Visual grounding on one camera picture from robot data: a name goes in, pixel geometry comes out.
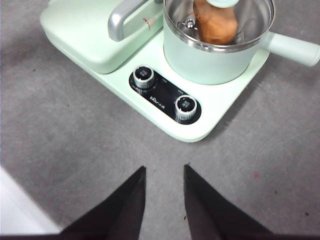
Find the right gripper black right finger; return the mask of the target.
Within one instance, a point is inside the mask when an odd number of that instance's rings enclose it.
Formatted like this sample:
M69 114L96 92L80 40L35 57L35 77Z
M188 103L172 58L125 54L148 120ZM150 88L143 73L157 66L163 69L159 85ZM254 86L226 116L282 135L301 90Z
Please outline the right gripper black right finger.
M184 166L184 205L193 240L260 240L273 233Z

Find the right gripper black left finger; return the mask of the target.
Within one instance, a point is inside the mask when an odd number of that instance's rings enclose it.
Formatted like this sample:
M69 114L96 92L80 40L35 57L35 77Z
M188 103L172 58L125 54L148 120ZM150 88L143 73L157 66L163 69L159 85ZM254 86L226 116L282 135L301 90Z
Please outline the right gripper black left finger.
M67 226L64 240L137 240L146 204L146 167L136 170L100 204Z

